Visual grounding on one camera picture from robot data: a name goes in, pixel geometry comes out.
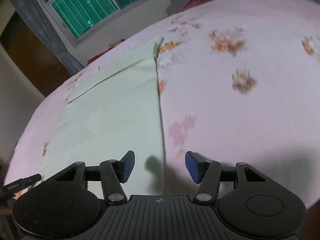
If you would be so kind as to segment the pale green small cloth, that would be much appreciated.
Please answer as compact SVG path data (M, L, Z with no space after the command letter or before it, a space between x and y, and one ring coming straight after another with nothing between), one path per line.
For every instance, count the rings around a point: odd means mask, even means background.
M163 135L157 50L162 37L131 49L72 90L49 138L40 174L49 178L76 161L95 166L135 153L127 195L163 192Z

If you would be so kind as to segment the pink floral bed sheet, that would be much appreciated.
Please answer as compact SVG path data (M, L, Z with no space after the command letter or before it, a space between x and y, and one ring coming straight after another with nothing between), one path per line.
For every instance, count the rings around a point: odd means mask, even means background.
M167 17L71 77L36 109L5 182L39 173L49 138L81 81L157 37L162 194L193 194L187 151L246 162L319 200L319 5L307 0L215 0Z

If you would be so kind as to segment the dark brown wooden door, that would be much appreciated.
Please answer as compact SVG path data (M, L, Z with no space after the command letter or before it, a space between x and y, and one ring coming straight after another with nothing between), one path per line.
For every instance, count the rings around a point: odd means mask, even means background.
M71 74L17 12L1 33L1 45L25 77L43 95L48 96Z

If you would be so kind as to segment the red floral pillow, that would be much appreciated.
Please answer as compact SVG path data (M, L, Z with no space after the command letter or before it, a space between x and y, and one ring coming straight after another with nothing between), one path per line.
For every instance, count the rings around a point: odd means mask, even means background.
M112 50L113 48L115 48L116 46L120 45L120 44L123 43L124 41L125 41L125 39L121 39L121 40L119 40L119 41L117 41L117 42L115 42L115 43L109 44L108 47L107 47L107 49L106 49L105 51L103 51L103 52L101 52L100 54L95 55L94 57L92 57L91 59L89 59L89 60L87 61L87 64L86 64L86 65L88 66L89 64L91 64L92 62L94 62L95 60L97 60L99 57L103 56L103 55L106 54L108 51Z

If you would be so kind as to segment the window with green shutters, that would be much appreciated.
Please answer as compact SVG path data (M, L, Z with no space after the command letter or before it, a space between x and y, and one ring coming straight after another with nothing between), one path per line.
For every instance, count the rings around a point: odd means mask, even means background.
M150 7L155 16L166 15L170 0L40 0L68 42L76 48L99 28L123 16L132 9L142 11Z

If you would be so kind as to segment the grey left curtain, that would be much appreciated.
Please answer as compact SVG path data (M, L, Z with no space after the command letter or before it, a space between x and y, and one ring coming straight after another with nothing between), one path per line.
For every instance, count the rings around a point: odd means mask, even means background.
M84 68L69 53L37 0L10 0L10 2L29 29L60 60L71 75Z

